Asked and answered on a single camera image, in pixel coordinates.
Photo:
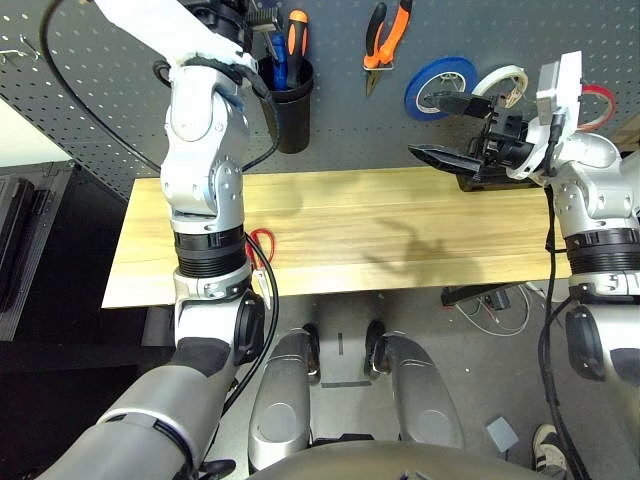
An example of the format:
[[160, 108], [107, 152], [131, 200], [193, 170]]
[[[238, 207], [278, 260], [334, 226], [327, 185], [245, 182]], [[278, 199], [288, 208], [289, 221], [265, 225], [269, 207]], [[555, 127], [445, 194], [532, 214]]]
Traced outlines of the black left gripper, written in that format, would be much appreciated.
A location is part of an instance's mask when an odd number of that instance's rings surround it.
[[252, 31], [262, 33], [280, 29], [278, 7], [250, 11], [247, 0], [193, 1], [192, 14], [210, 31], [231, 40], [242, 50], [251, 49]]

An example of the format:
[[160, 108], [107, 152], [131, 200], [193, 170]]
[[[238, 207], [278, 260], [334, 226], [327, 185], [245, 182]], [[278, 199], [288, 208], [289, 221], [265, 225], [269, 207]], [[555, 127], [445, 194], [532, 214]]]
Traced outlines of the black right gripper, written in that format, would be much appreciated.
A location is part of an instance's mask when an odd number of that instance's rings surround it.
[[438, 92], [436, 108], [485, 121], [481, 132], [469, 142], [472, 157], [427, 144], [409, 145], [411, 154], [437, 170], [471, 175], [474, 183], [513, 183], [506, 175], [507, 169], [520, 167], [533, 149], [526, 141], [528, 122], [520, 110], [502, 106], [497, 97], [464, 92]]

